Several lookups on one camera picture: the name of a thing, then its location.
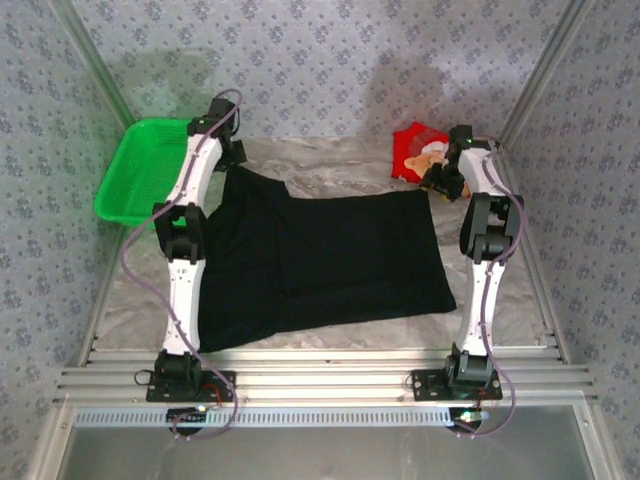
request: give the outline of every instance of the glass panel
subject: glass panel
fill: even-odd
[[[75,428],[65,457],[59,480],[593,478],[571,407],[519,407],[473,440],[434,427],[237,428],[192,442],[165,428]]]

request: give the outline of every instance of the black cloth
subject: black cloth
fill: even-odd
[[[236,167],[206,231],[203,352],[456,308],[421,190],[298,199],[283,182]]]

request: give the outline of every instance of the green plastic tray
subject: green plastic tray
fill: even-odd
[[[147,118],[127,129],[96,195],[100,218],[137,227],[167,199],[187,152],[189,121]]]

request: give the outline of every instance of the patterned wallpaper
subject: patterned wallpaper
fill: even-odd
[[[244,136],[498,134],[566,0],[73,0],[137,117],[246,93]]]
[[[0,478],[20,478],[77,353],[113,227],[93,198],[121,136],[42,0],[1,2]]]
[[[640,4],[597,2],[514,162],[574,361],[640,478]]]

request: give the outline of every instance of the wall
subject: wall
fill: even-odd
[[[44,1],[0,4],[0,478],[21,477],[114,229],[93,197],[121,132]]]
[[[246,94],[243,136],[498,134],[566,0],[74,0],[137,117]]]
[[[573,360],[595,372],[629,478],[640,478],[639,52],[638,2],[597,2],[513,160]]]

